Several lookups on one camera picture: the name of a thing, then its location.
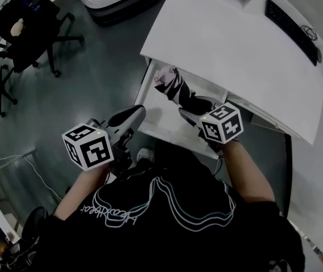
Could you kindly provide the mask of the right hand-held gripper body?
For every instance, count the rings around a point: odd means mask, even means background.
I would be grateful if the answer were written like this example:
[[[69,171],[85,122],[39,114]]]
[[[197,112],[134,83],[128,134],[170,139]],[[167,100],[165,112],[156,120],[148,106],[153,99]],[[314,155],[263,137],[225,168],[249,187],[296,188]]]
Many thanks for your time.
[[[222,145],[244,132],[240,110],[231,103],[225,103],[201,116],[198,126],[203,132],[203,138],[216,154],[222,153]]]

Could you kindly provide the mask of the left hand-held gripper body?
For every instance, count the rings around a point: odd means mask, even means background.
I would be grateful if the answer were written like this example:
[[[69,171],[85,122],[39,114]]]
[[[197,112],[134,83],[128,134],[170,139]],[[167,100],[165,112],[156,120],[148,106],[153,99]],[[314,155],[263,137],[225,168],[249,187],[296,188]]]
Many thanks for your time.
[[[111,164],[114,171],[130,168],[132,158],[126,144],[134,132],[132,119],[94,118],[62,134],[70,159],[84,171]]]

